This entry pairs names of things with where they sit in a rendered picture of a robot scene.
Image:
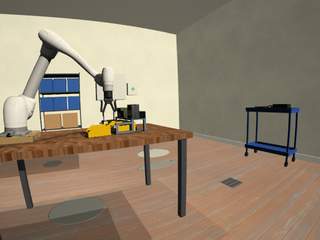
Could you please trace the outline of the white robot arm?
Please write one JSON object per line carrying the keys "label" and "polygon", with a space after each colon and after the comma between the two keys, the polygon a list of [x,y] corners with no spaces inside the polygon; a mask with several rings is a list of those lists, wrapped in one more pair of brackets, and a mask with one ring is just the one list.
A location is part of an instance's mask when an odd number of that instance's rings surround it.
{"label": "white robot arm", "polygon": [[55,58],[58,52],[76,61],[103,88],[103,92],[113,92],[114,72],[111,67],[104,67],[102,72],[96,72],[60,36],[49,29],[42,28],[38,33],[38,37],[43,43],[40,49],[40,56],[28,79],[23,94],[9,96],[4,102],[4,132],[0,133],[0,137],[23,137],[32,132],[32,130],[28,130],[27,120],[34,114],[36,105],[34,98],[51,60]]}

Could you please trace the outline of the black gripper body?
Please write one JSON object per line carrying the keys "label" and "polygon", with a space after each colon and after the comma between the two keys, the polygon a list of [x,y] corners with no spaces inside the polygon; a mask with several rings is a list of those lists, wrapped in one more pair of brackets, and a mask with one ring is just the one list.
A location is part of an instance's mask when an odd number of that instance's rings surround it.
{"label": "black gripper body", "polygon": [[[111,104],[111,102],[113,102],[113,92],[112,91],[104,91],[104,102],[106,103],[108,100],[107,104]],[[110,102],[111,100],[111,102]]]}

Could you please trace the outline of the yellow bin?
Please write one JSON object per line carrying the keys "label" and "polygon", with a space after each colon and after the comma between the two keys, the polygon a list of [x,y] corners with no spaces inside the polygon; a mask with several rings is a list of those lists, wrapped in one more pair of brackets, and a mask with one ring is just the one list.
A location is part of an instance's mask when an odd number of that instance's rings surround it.
{"label": "yellow bin", "polygon": [[85,134],[88,138],[111,135],[111,125],[109,124],[91,125],[85,131]]}
{"label": "yellow bin", "polygon": [[123,121],[121,119],[117,119],[117,120],[108,120],[105,124],[109,125],[112,121]]}
{"label": "yellow bin", "polygon": [[[120,121],[117,123],[124,123],[124,122],[130,122],[130,121]],[[131,130],[131,124],[123,124],[123,125],[118,125],[118,131],[130,131]],[[134,121],[134,131],[136,130],[136,122]]]}
{"label": "yellow bin", "polygon": [[118,120],[118,121],[112,121],[109,125],[110,125],[110,129],[112,130],[112,126],[115,125],[115,123],[117,122],[125,122],[125,121],[128,121],[128,120]]}

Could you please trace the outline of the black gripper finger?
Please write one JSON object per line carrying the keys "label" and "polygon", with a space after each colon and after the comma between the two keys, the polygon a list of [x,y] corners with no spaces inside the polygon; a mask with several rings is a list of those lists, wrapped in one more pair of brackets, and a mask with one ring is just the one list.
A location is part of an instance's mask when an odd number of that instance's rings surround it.
{"label": "black gripper finger", "polygon": [[104,102],[104,100],[101,100],[101,101],[100,101],[100,102],[101,102],[100,112],[102,112],[102,116],[103,116],[103,120],[104,120],[104,121],[105,121],[105,109],[106,109],[106,106],[107,106],[107,104],[108,104],[108,101],[109,101],[109,100],[106,101],[106,103],[104,104],[104,107],[103,107],[103,102]]}
{"label": "black gripper finger", "polygon": [[115,119],[116,119],[115,115],[116,115],[116,111],[117,111],[116,99],[113,100],[114,106],[113,106],[112,101],[111,101],[111,100],[109,100],[109,101],[110,101],[110,103],[111,103],[110,105],[111,105],[111,108],[112,108],[112,110],[113,110],[113,119],[115,120]]}

